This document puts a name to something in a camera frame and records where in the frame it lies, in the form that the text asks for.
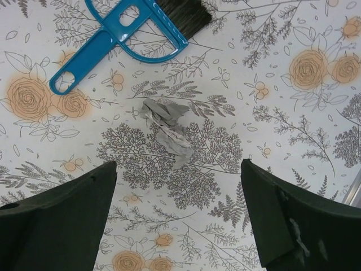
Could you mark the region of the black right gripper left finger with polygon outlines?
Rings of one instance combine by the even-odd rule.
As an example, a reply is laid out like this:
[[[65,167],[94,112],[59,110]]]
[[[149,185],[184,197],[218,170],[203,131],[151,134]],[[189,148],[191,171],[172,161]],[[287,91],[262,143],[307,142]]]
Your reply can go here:
[[[109,161],[1,207],[1,270],[93,270],[116,181]]]

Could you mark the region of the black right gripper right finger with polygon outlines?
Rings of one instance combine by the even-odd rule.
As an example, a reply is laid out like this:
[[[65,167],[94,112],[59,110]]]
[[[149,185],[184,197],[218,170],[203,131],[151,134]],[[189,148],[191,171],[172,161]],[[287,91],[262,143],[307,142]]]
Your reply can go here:
[[[316,195],[241,163],[261,266],[266,270],[360,270],[360,208]]]

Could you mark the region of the blue hand brush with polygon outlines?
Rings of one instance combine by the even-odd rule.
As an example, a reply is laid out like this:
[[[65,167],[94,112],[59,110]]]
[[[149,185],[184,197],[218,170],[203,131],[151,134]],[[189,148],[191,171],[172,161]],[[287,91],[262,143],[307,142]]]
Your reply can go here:
[[[212,20],[201,1],[120,1],[105,17],[99,15],[91,1],[85,3],[100,28],[50,79],[50,90],[57,95],[70,93],[117,45],[140,62],[167,62],[180,54],[188,46],[189,39]],[[171,43],[174,51],[170,54],[148,58],[126,44],[149,20]]]

